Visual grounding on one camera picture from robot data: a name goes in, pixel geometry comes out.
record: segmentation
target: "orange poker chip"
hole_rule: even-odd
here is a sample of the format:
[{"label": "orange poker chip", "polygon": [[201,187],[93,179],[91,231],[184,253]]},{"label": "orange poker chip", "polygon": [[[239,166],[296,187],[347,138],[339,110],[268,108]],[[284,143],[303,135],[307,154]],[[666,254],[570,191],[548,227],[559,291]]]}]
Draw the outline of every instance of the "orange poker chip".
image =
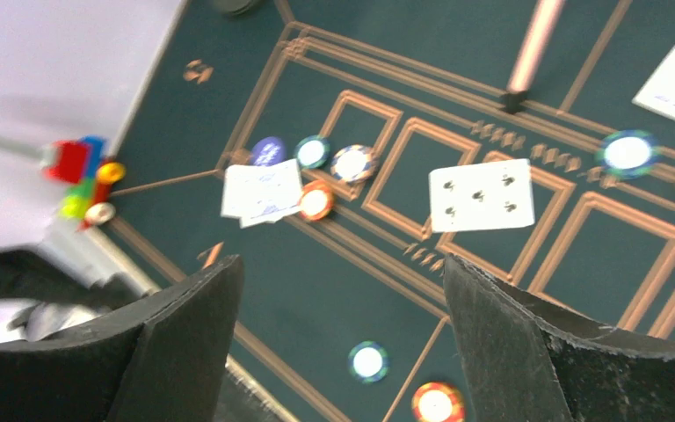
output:
[{"label": "orange poker chip", "polygon": [[412,412],[418,422],[464,422],[461,393],[445,382],[428,382],[412,396]]},{"label": "orange poker chip", "polygon": [[301,190],[299,211],[304,219],[315,222],[330,213],[334,202],[330,185],[324,180],[315,180]]}]

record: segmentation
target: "colorful toy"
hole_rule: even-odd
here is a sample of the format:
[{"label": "colorful toy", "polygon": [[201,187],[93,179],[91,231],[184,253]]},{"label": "colorful toy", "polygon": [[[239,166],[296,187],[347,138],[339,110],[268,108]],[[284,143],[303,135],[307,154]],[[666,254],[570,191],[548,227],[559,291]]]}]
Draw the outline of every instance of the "colorful toy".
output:
[{"label": "colorful toy", "polygon": [[[114,207],[106,202],[113,183],[123,179],[126,169],[120,163],[103,159],[105,140],[86,136],[80,141],[57,142],[53,147],[58,158],[46,167],[46,173],[50,178],[74,183],[63,198],[61,215],[81,219],[79,229],[113,218]],[[78,152],[80,149],[85,151],[83,155]]]}]

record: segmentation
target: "green table surface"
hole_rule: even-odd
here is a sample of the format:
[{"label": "green table surface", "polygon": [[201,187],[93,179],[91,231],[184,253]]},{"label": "green table surface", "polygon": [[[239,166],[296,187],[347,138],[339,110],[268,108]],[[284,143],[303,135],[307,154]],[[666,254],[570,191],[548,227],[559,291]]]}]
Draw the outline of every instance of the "green table surface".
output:
[{"label": "green table surface", "polygon": [[[630,102],[675,44],[675,1],[567,2],[526,111],[509,115],[498,97],[534,6],[289,0],[224,18],[192,0],[118,154],[128,173],[105,231],[163,286],[212,251],[242,255],[231,353],[309,422],[411,421],[428,381],[468,392],[441,287],[448,252],[599,321],[675,339],[675,122]],[[593,153],[626,128],[655,134],[662,156],[649,176],[618,182]],[[322,222],[240,229],[220,217],[227,165],[266,136],[293,153],[314,134],[335,150],[372,146],[375,179],[335,185]],[[429,171],[508,158],[531,160],[534,226],[430,233]],[[372,385],[347,371],[365,339],[391,360]]]}]

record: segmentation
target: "blue poker chip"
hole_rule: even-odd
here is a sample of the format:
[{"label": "blue poker chip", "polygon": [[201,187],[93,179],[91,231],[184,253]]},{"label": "blue poker chip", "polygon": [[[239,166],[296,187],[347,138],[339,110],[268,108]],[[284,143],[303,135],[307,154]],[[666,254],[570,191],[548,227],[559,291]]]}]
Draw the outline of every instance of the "blue poker chip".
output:
[{"label": "blue poker chip", "polygon": [[364,341],[348,353],[348,369],[360,382],[378,382],[389,372],[389,356],[379,343]]},{"label": "blue poker chip", "polygon": [[311,135],[296,145],[294,158],[305,169],[321,167],[330,155],[330,143],[323,136]]},{"label": "blue poker chip", "polygon": [[648,174],[660,155],[655,136],[642,130],[622,130],[604,138],[596,160],[616,178],[631,179]]},{"label": "blue poker chip", "polygon": [[371,178],[376,171],[373,151],[363,145],[345,147],[332,158],[332,176],[345,183],[358,183]]},{"label": "blue poker chip", "polygon": [[276,136],[268,136],[252,147],[250,164],[267,167],[286,159],[286,144]]}]

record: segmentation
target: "blue block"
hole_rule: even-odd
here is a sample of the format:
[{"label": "blue block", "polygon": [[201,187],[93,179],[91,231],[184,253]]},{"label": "blue block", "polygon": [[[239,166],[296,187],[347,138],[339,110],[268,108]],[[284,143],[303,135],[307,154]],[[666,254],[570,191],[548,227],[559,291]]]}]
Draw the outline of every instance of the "blue block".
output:
[{"label": "blue block", "polygon": [[105,139],[90,135],[82,138],[81,143],[89,147],[89,156],[86,159],[83,176],[85,178],[95,178],[97,170],[99,170],[99,164],[102,163],[102,150],[105,147]]}]

